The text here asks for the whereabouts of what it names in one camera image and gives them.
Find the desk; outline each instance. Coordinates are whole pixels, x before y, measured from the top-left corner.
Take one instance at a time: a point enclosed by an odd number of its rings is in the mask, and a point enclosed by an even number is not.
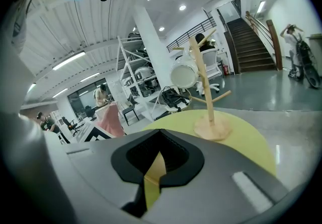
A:
[[[219,141],[219,143],[237,150],[263,169],[276,176],[274,157],[265,138],[257,129],[246,121],[231,114],[219,111],[216,111],[216,114],[225,115],[232,127],[232,132],[229,137],[223,141]],[[155,121],[148,125],[144,130],[163,128],[196,136],[194,132],[195,121],[204,115],[207,115],[207,110],[178,112]]]

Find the white chair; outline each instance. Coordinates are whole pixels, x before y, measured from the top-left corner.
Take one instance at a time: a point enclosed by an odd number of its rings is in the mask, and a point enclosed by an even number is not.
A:
[[[201,52],[203,61],[206,65],[206,73],[208,79],[213,79],[216,76],[221,76],[222,72],[218,67],[217,64],[217,51],[218,49],[207,49]],[[215,89],[216,93],[219,93],[219,86],[220,84],[211,84],[210,88]],[[200,95],[204,94],[202,83],[199,82],[197,84],[197,91]]]

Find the shelving rack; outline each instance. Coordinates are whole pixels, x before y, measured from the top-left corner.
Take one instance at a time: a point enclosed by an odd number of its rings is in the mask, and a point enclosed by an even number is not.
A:
[[[137,81],[135,78],[134,72],[136,69],[146,64],[146,62],[151,63],[149,60],[149,57],[142,57],[132,52],[137,49],[140,49],[143,46],[143,41],[141,37],[121,39],[118,36],[117,39],[119,41],[119,47],[117,52],[115,70],[121,82],[122,89],[125,95],[128,97],[129,94],[125,91],[122,80],[127,77],[132,77],[133,84],[130,85],[129,88],[136,87],[139,93],[139,96],[134,97],[134,99],[138,104],[143,105],[143,107],[145,108],[145,110],[141,114],[145,118],[153,122],[157,117],[159,117],[160,115],[166,112],[166,108],[162,104],[154,105],[154,103],[150,102],[158,98],[160,91],[156,91],[150,96],[144,97],[139,87],[139,84],[143,82],[146,82],[152,79],[157,79],[156,75],[153,75],[149,78],[146,78],[144,80],[139,80],[139,81]]]

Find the white column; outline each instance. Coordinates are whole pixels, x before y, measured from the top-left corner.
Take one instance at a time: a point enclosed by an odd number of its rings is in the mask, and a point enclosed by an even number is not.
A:
[[[226,37],[224,35],[224,32],[226,32],[226,28],[225,26],[222,24],[222,21],[219,17],[219,13],[217,11],[216,8],[213,8],[212,11],[210,12],[215,23],[216,23],[216,35],[218,35],[220,37],[220,40],[222,41],[222,45],[218,45],[219,47],[222,46],[223,48],[223,51],[226,51],[227,52],[227,56],[228,56],[228,62],[229,62],[229,70],[231,72],[234,72],[234,69],[233,69],[233,65],[232,65],[232,60],[231,60],[231,55],[230,55],[230,50],[229,50],[229,47],[228,47],[228,43],[227,43],[227,40],[226,40]]]
[[[173,85],[170,79],[173,62],[167,47],[160,41],[154,25],[145,7],[134,5],[133,18],[149,55],[161,89]]]

